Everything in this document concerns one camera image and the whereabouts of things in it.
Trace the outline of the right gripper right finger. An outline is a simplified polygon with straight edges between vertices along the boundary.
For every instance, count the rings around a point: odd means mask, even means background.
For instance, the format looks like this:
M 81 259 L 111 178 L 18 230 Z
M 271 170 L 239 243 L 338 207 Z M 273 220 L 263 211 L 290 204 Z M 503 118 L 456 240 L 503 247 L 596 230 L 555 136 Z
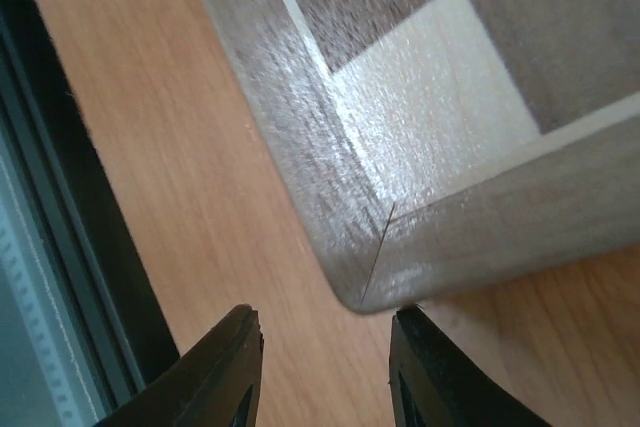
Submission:
M 418 306 L 392 318 L 389 386 L 397 426 L 546 426 L 487 376 Z

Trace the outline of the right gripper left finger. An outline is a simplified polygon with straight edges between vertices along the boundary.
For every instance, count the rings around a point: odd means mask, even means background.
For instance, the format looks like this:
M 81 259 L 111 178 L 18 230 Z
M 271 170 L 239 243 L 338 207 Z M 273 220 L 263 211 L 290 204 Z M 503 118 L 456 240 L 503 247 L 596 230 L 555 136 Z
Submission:
M 258 312 L 232 308 L 160 378 L 100 426 L 254 426 L 264 338 Z

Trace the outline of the wooden folding chess board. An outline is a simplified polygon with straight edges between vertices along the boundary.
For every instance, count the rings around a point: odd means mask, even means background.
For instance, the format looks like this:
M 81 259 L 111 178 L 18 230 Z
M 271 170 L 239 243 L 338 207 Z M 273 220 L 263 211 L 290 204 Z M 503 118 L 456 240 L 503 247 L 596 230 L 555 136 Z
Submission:
M 639 240 L 639 0 L 202 0 L 338 299 Z

